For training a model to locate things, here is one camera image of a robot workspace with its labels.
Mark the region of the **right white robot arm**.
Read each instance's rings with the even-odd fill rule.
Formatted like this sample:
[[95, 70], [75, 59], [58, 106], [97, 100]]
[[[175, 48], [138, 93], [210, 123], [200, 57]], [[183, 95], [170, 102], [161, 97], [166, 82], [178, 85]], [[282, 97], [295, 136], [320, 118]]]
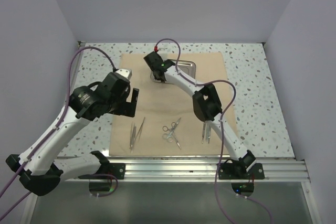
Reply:
[[184, 74], [177, 63], [172, 60], [163, 60], [155, 51], [144, 57], [144, 60], [153, 73], [155, 80], [169, 82], [192, 98], [195, 116], [206, 122], [220, 137], [234, 163], [234, 172], [240, 178], [246, 178], [253, 171], [256, 158], [240, 141], [234, 130], [224, 117], [214, 81], [200, 82]]

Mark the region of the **steel tweezers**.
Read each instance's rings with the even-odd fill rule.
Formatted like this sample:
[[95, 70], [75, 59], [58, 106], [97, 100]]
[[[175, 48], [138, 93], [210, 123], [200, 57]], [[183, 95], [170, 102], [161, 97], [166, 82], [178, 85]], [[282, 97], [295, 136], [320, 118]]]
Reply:
[[133, 145], [135, 141], [135, 135], [136, 135], [136, 125], [134, 122], [131, 124], [131, 131], [130, 131], [130, 146], [129, 149], [131, 152], [133, 152]]

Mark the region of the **beige cloth wrap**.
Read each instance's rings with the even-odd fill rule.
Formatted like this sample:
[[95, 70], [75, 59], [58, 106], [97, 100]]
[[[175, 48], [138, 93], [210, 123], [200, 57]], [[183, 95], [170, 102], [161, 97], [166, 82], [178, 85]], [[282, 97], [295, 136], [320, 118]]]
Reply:
[[[151, 70], [144, 61], [144, 54], [121, 56], [120, 68], [131, 69], [131, 87], [140, 90], [135, 117], [114, 116], [112, 120], [109, 154], [111, 156], [191, 156], [218, 155], [221, 141], [215, 132], [210, 143], [202, 144], [201, 122], [193, 112], [192, 98], [175, 85], [152, 82]], [[130, 151], [130, 131], [132, 122], [136, 134], [145, 117], [140, 137], [134, 141]], [[170, 126], [181, 118], [175, 135], [181, 150], [175, 142], [162, 139], [163, 126]]]

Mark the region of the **stainless steel tray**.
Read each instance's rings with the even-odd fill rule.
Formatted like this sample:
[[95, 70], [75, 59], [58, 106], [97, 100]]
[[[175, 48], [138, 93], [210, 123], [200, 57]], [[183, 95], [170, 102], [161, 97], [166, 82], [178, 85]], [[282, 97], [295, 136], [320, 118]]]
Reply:
[[[189, 75], [190, 77], [195, 79], [196, 76], [196, 63], [192, 62], [192, 61], [186, 61], [186, 60], [180, 60], [178, 61], [177, 66], [180, 68], [180, 70], [186, 74]], [[157, 82], [157, 83], [161, 83], [160, 80], [156, 80], [154, 78], [153, 72], [151, 72], [150, 74], [150, 79], [152, 82]]]

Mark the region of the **thin steel probe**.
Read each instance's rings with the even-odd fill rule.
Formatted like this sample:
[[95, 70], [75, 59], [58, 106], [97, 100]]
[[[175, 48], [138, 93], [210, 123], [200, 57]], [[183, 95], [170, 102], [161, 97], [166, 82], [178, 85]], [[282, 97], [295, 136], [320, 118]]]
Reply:
[[139, 130], [138, 130], [138, 132], [137, 132], [137, 134], [136, 134], [135, 140], [137, 140], [137, 139], [140, 137], [141, 132], [142, 132], [142, 129], [143, 129], [143, 124], [144, 124], [144, 122], [145, 122], [145, 117], [143, 118], [143, 121], [142, 121], [142, 123], [141, 123], [141, 125], [140, 125], [140, 128], [139, 128]]

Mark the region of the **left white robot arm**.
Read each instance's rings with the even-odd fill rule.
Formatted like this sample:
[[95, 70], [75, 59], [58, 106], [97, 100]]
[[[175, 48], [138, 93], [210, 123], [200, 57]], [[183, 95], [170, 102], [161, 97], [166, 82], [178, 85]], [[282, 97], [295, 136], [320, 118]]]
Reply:
[[130, 69], [118, 69], [101, 82], [74, 89], [44, 134], [23, 153], [6, 159], [28, 191], [44, 196], [65, 180], [80, 176], [104, 178], [110, 174], [110, 163], [100, 151], [68, 161], [56, 158], [78, 132], [102, 115], [135, 116], [139, 90], [130, 88], [131, 76]]

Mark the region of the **steel scalpel handle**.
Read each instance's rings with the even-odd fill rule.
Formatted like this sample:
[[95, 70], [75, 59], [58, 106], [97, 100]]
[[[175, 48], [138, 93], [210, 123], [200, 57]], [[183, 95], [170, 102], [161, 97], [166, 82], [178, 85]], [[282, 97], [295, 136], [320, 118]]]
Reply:
[[203, 123], [203, 129], [202, 129], [202, 144], [205, 142], [207, 139], [207, 123]]
[[207, 125], [206, 127], [206, 141], [209, 144], [211, 139], [211, 126]]

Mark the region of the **steel forceps with rings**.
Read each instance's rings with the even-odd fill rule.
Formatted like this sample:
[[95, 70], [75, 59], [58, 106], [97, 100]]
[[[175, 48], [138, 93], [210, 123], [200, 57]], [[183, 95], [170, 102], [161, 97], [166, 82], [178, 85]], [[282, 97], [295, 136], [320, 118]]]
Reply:
[[162, 130], [164, 131], [163, 135], [162, 135], [162, 139], [166, 140], [169, 143], [175, 142], [178, 146], [178, 148], [181, 150], [181, 145], [175, 135], [175, 125], [168, 127], [168, 126], [163, 126]]

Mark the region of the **steel surgical scissors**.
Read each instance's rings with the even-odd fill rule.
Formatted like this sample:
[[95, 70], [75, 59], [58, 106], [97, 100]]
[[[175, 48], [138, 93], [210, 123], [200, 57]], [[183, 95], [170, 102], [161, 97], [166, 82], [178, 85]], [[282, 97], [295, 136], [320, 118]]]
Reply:
[[179, 118], [176, 122], [172, 122], [170, 126], [163, 126], [162, 130], [163, 130], [163, 135], [162, 135], [162, 139], [168, 141], [169, 143], [174, 141], [175, 137], [174, 137], [174, 133], [175, 130], [177, 128], [177, 126], [180, 123], [181, 118]]

